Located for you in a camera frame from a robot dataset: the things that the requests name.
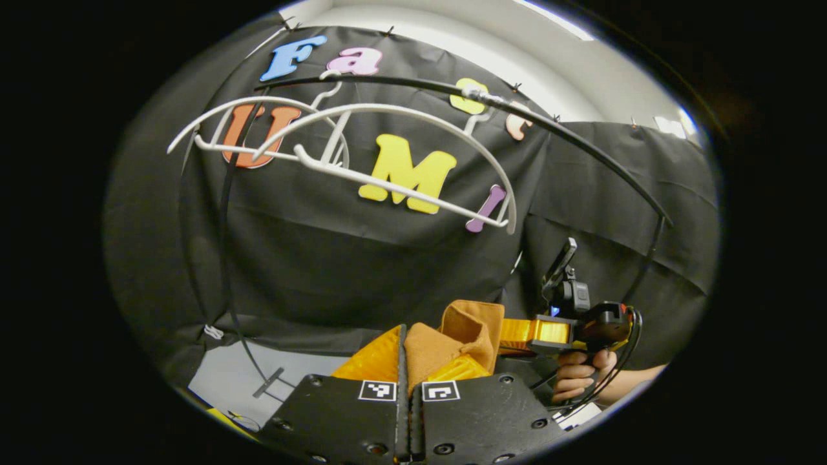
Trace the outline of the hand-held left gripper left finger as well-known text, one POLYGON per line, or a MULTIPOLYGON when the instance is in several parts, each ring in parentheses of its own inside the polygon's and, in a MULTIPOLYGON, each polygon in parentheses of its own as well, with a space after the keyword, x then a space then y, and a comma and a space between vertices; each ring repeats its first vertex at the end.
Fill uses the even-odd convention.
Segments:
POLYGON ((396 382, 307 374, 261 427, 259 442, 293 464, 399 464, 410 459, 404 341, 396 382))

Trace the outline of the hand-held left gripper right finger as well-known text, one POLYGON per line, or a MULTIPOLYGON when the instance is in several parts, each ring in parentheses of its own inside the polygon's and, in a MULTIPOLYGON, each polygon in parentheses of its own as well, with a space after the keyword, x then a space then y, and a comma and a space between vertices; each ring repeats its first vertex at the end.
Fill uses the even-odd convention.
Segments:
POLYGON ((500 356, 494 374, 413 384, 413 464, 511 464, 549 447, 564 430, 549 410, 547 357, 500 356))

